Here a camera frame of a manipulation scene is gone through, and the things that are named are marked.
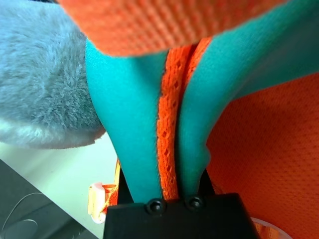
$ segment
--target orange mesh fabric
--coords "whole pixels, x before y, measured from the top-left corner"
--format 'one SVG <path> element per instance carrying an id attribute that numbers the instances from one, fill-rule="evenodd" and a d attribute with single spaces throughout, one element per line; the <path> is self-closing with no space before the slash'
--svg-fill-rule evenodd
<path id="1" fill-rule="evenodd" d="M 220 191 L 294 239 L 319 236 L 319 74 L 232 102 L 207 146 Z"/>
<path id="2" fill-rule="evenodd" d="M 284 0 L 59 0 L 104 53 L 137 55 L 199 42 Z"/>
<path id="3" fill-rule="evenodd" d="M 175 125 L 181 81 L 190 50 L 191 46 L 169 51 L 161 84 L 157 148 L 160 183 L 166 200 L 178 198 L 174 163 Z"/>

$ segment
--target gray plush toy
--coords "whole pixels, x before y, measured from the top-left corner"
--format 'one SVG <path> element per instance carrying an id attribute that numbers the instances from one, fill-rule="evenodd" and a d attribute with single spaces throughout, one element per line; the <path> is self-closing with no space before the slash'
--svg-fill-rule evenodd
<path id="1" fill-rule="evenodd" d="M 54 3 L 0 0 L 0 141 L 89 145 L 105 131 L 85 74 L 86 37 Z"/>

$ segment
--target white surface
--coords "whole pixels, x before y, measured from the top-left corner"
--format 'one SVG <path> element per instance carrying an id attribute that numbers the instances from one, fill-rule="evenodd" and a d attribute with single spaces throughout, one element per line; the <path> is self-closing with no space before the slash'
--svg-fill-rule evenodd
<path id="1" fill-rule="evenodd" d="M 33 150 L 0 143 L 0 159 L 98 238 L 104 224 L 87 214 L 92 183 L 113 183 L 116 153 L 104 134 L 95 144 L 60 150 Z"/>

